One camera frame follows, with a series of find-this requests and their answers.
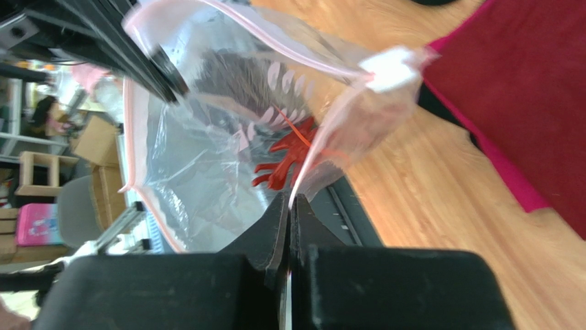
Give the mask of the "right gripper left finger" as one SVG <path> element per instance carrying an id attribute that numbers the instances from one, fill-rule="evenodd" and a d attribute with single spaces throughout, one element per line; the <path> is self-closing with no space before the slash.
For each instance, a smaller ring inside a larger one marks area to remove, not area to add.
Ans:
<path id="1" fill-rule="evenodd" d="M 84 256 L 53 286 L 35 329 L 284 329 L 287 203 L 216 253 Z"/>

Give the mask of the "clear zip top bag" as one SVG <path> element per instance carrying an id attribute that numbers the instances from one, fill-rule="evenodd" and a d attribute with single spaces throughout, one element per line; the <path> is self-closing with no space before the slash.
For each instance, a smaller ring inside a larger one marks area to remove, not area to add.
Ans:
<path id="1" fill-rule="evenodd" d="M 416 109 L 422 72 L 437 54 L 396 45 L 371 52 L 268 8 L 227 1 L 152 1 L 124 18 L 148 55 L 163 52 L 188 91 L 177 103 L 125 80 L 127 188 L 176 252 L 216 252 L 252 226 L 277 193 L 313 198 L 375 149 Z M 269 148 L 313 117 L 320 129 L 299 180 L 271 190 L 252 180 Z M 318 161 L 335 130 L 352 161 Z"/>

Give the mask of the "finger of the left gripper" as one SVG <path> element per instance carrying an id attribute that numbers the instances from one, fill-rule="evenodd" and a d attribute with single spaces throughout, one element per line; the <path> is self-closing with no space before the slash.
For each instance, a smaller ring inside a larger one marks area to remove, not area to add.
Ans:
<path id="1" fill-rule="evenodd" d="M 120 66 L 125 76 L 134 79 L 156 96 L 177 102 L 188 87 L 161 51 L 148 55 L 126 33 L 122 21 L 135 1 L 58 1 L 91 30 L 103 52 Z"/>

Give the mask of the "red toy lobster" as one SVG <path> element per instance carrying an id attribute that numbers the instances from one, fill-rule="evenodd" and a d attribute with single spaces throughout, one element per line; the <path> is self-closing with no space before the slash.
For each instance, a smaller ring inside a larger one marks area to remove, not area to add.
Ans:
<path id="1" fill-rule="evenodd" d="M 313 117 L 299 124 L 295 124 L 280 108 L 274 107 L 274 110 L 279 113 L 280 119 L 285 120 L 286 124 L 291 128 L 291 132 L 275 142 L 269 148 L 269 152 L 285 151 L 286 154 L 278 162 L 258 164 L 254 170 L 255 173 L 260 171 L 266 171 L 267 173 L 253 179 L 252 185 L 258 186 L 265 182 L 269 189 L 281 190 L 285 186 L 290 169 L 293 170 L 290 185 L 293 186 L 299 180 L 302 165 L 306 160 L 307 153 L 312 147 L 315 135 L 320 129 L 314 125 Z M 349 146 L 349 140 L 347 138 L 341 138 L 340 130 L 335 130 L 332 133 L 327 140 L 327 144 L 327 148 L 319 151 L 316 158 L 318 161 L 328 158 L 341 158 L 343 160 L 343 166 L 348 165 L 352 161 L 352 153 L 354 150 Z"/>

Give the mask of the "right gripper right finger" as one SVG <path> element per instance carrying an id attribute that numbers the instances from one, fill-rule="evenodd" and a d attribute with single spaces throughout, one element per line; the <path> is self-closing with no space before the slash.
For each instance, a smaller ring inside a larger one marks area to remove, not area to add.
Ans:
<path id="1" fill-rule="evenodd" d="M 513 329 L 487 262 L 462 250 L 345 245 L 298 196 L 290 217 L 294 329 Z"/>

